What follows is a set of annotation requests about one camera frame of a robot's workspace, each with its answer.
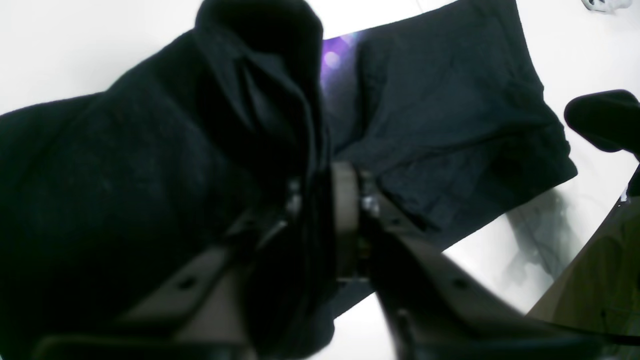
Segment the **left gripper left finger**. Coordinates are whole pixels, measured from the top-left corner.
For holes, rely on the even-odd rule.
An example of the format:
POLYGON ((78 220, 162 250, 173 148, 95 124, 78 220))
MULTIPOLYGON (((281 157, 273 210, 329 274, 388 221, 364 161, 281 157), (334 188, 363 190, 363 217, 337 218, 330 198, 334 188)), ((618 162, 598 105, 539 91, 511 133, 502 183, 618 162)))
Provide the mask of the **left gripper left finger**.
POLYGON ((37 360, 256 360, 242 306, 258 250, 297 220, 299 180, 284 205, 257 205, 229 228, 227 244, 210 246, 106 328, 50 335, 37 360))

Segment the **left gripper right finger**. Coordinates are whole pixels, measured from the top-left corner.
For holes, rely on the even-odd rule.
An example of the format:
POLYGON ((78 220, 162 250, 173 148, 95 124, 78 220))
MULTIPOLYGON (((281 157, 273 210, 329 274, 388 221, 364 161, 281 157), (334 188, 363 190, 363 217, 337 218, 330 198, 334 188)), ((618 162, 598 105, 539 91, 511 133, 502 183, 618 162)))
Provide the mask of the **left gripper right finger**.
POLYGON ((367 282, 399 360, 597 360, 603 342, 532 320, 425 240, 349 162, 331 166, 336 275, 367 282))

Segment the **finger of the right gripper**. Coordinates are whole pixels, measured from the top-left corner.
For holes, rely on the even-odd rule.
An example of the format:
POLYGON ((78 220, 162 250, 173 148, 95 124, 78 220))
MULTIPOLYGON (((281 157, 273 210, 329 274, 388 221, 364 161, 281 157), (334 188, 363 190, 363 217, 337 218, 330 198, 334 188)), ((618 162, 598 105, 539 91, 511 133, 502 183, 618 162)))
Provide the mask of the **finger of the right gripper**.
POLYGON ((607 153, 626 151, 640 159, 640 103, 626 89, 578 96, 565 107, 570 129, 607 153))

